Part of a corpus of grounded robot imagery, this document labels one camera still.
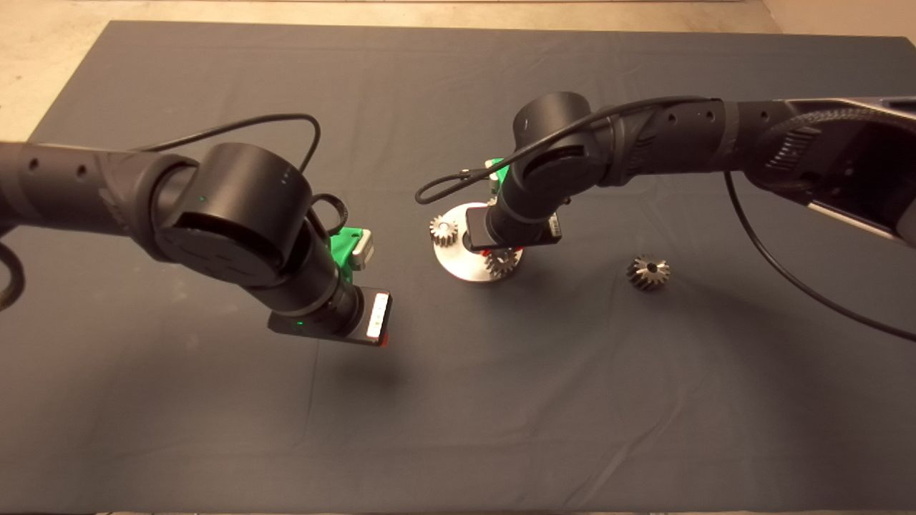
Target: metal base plate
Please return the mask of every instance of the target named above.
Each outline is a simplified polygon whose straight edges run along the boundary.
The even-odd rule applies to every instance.
[[[456,278],[470,282],[494,282],[512,275],[509,272],[502,277],[494,277],[486,269],[486,257],[481,254],[471,252],[464,247],[464,234],[467,232],[467,222],[464,214],[471,207],[486,207],[485,203],[463,203],[453,207],[442,216],[444,220],[449,220],[458,226],[458,239],[455,243],[447,247],[439,247],[432,244],[432,249],[436,253],[436,259],[439,264],[449,271]],[[524,250],[517,251],[518,259]]]

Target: gray cloth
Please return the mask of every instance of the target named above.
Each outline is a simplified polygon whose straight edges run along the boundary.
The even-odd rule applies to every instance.
[[[238,288],[125,238],[20,228],[0,315],[0,510],[916,509],[916,345],[814,303],[756,254],[719,175],[564,207],[564,239],[488,286],[435,262],[423,182],[513,148],[541,93],[593,107],[916,93],[903,38],[113,23],[33,139],[129,148],[305,111],[308,169],[377,252],[386,349],[270,333]],[[298,160],[296,123],[244,140]],[[212,142],[185,153],[198,158]],[[804,280],[910,330],[916,253],[742,179]],[[673,280],[646,294],[637,253]]]

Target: metal gear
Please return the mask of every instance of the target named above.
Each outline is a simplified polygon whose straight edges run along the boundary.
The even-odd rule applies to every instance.
[[[511,248],[491,250],[486,255],[486,269],[494,278],[508,275],[518,265],[518,252]]]
[[[458,225],[441,216],[436,216],[430,221],[430,237],[439,247],[447,247],[458,239]]]
[[[627,278],[640,290],[656,290],[671,278],[671,266],[664,259],[637,256],[627,267]]]

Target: concrete floor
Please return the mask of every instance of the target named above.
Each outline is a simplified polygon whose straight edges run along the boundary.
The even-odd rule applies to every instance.
[[[785,29],[916,38],[916,28],[908,23],[916,19],[914,10],[913,0],[580,4],[0,0],[0,140],[29,136],[112,19],[678,32],[780,33]],[[883,16],[868,16],[877,11]]]

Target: cable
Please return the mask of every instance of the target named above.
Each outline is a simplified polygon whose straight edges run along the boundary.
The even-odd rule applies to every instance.
[[[132,148],[131,150],[134,152],[161,152],[162,150],[170,150],[175,147],[182,147],[190,143],[201,141],[202,139],[219,136],[221,134],[240,128],[269,124],[273,122],[285,122],[289,120],[305,120],[309,122],[312,127],[314,127],[314,136],[311,139],[309,151],[305,154],[305,159],[302,160],[302,164],[299,165],[299,171],[302,172],[305,171],[307,166],[309,166],[309,161],[311,161],[311,157],[315,154],[315,150],[318,148],[318,142],[322,140],[322,126],[318,123],[318,119],[305,113],[279,113],[275,115],[253,116],[244,120],[237,120],[235,122],[230,122],[221,126],[211,127],[209,129],[205,129],[184,137],[172,139],[170,141],[164,141],[162,143],[156,143],[153,145],[145,145],[143,147]]]
[[[782,266],[781,263],[779,263],[775,257],[773,257],[772,254],[769,253],[767,248],[764,247],[763,243],[760,241],[760,238],[757,236],[754,228],[751,227],[751,224],[745,215],[744,208],[741,207],[741,202],[738,200],[738,195],[735,191],[735,183],[732,181],[732,173],[730,171],[725,172],[725,186],[728,189],[728,197],[732,201],[732,206],[735,208],[735,214],[738,215],[738,220],[741,222],[741,226],[744,227],[744,230],[747,233],[747,237],[750,238],[751,243],[754,244],[754,247],[757,248],[757,251],[760,253],[760,255],[763,256],[763,258],[766,259],[767,262],[774,269],[776,269],[776,271],[778,271],[780,275],[784,277],[788,282],[792,283],[793,286],[801,290],[805,295],[808,295],[812,299],[815,299],[824,306],[827,306],[828,308],[842,314],[843,316],[849,317],[856,322],[863,323],[873,329],[877,329],[882,333],[892,334],[899,338],[903,338],[904,340],[916,342],[916,334],[898,329],[896,327],[892,327],[890,325],[886,325],[876,320],[872,320],[863,314],[859,314],[857,312],[846,309],[836,302],[827,299],[817,291],[813,290],[810,286],[802,282],[801,279],[798,279],[792,275],[788,270],[786,270],[785,267]]]
[[[327,202],[337,211],[337,224],[328,229],[328,234],[334,236],[341,232],[341,229],[346,225],[347,219],[350,218],[350,212],[347,210],[344,201],[342,201],[340,197],[331,195],[330,193],[318,193],[311,197],[311,205],[314,206],[317,202]]]
[[[602,107],[601,109],[595,111],[594,113],[591,113],[588,116],[579,118],[578,120],[572,122],[571,124],[561,129],[558,129],[548,134],[547,136],[542,137],[541,139],[537,141],[529,143],[522,148],[517,149],[515,152],[510,154],[508,157],[500,160],[498,163],[494,163],[489,168],[470,170],[470,173],[466,175],[460,174],[460,173],[446,175],[444,177],[440,177],[439,179],[427,182],[426,184],[422,185],[419,190],[417,190],[416,194],[414,194],[413,196],[413,200],[419,204],[434,203],[438,200],[441,200],[451,195],[452,193],[455,193],[460,190],[463,190],[464,188],[467,188],[468,186],[474,184],[475,182],[479,182],[479,181],[482,181],[483,179],[486,179],[487,177],[490,176],[491,173],[497,170],[501,170],[502,168],[514,163],[515,161],[524,158],[525,156],[534,152],[535,150],[541,147],[545,147],[551,143],[554,143],[555,141],[562,139],[566,136],[569,136],[570,134],[578,131],[579,129],[585,126],[589,126],[592,123],[602,118],[607,118],[613,115],[622,115],[625,113],[630,113],[632,111],[638,111],[640,109],[647,109],[650,107],[662,107],[668,104],[681,104],[684,102],[708,102],[709,100],[711,99],[705,98],[702,96],[665,96],[665,97],[660,97],[660,98],[651,98],[648,100],[640,100],[638,102],[632,102],[630,104]],[[433,186],[437,186],[444,182],[455,181],[455,180],[458,180],[459,182],[457,184],[454,184],[453,186],[444,188],[439,192],[435,192],[434,194],[428,197],[423,196],[423,193],[427,192]]]
[[[22,261],[9,247],[0,243],[0,263],[9,269],[9,284],[0,291],[0,311],[13,305],[26,289],[26,273]]]

